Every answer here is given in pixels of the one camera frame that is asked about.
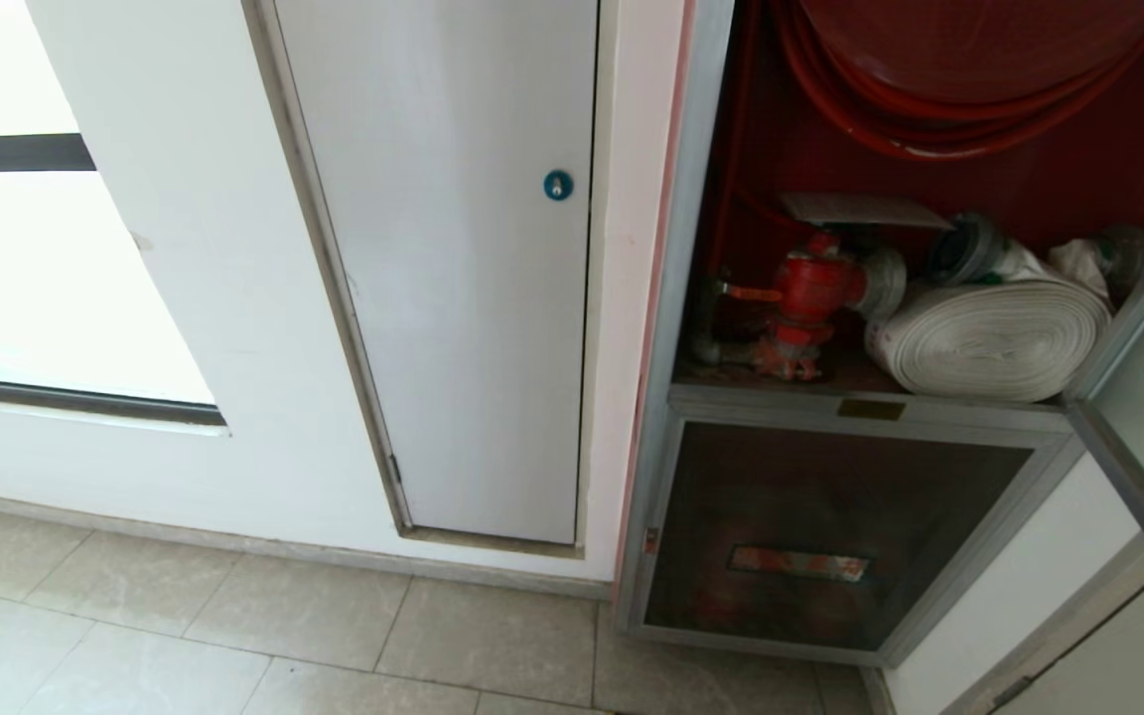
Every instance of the rolled canvas hose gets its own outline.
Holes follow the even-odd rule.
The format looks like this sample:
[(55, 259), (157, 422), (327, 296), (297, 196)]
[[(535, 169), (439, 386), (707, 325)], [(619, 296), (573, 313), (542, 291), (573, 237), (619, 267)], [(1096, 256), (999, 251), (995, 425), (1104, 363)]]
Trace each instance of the rolled canvas hose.
[(1111, 320), (1088, 289), (1060, 280), (916, 286), (867, 352), (917, 395), (1039, 403), (1062, 392)]

